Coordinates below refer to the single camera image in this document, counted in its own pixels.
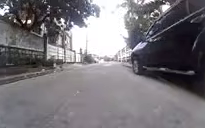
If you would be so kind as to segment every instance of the utility pole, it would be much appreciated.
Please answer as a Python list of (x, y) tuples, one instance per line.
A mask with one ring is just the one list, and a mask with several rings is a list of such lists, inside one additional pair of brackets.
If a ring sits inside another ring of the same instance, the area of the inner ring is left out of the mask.
[(86, 51), (85, 51), (86, 55), (87, 55), (87, 51), (88, 51), (88, 33), (86, 34)]

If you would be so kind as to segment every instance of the curb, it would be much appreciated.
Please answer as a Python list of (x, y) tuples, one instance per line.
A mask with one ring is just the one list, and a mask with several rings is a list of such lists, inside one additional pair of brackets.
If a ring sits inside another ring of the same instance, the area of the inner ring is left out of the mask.
[(46, 71), (41, 71), (41, 72), (34, 72), (34, 73), (25, 73), (25, 74), (0, 78), (0, 85), (9, 84), (9, 83), (13, 83), (16, 81), (34, 78), (34, 77), (38, 77), (38, 76), (43, 76), (43, 75), (51, 74), (54, 72), (57, 72), (56, 69), (46, 70)]

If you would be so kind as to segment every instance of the parked car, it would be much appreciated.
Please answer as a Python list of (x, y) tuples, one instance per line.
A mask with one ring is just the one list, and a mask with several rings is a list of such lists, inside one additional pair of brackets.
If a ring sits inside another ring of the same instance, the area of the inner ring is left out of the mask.
[(139, 42), (131, 54), (134, 73), (193, 75), (205, 90), (205, 0), (178, 0)]

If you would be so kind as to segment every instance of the street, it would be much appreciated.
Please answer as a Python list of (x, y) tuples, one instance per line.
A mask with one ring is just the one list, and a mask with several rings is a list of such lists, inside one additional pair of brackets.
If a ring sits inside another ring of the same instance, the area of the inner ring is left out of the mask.
[(120, 63), (0, 86), (0, 128), (205, 128), (205, 100)]

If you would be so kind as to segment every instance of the railing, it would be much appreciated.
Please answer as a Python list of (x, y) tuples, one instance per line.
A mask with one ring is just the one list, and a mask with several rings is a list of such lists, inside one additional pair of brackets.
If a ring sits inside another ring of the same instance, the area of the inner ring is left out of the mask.
[(0, 45), (0, 67), (26, 65), (43, 61), (42, 51)]

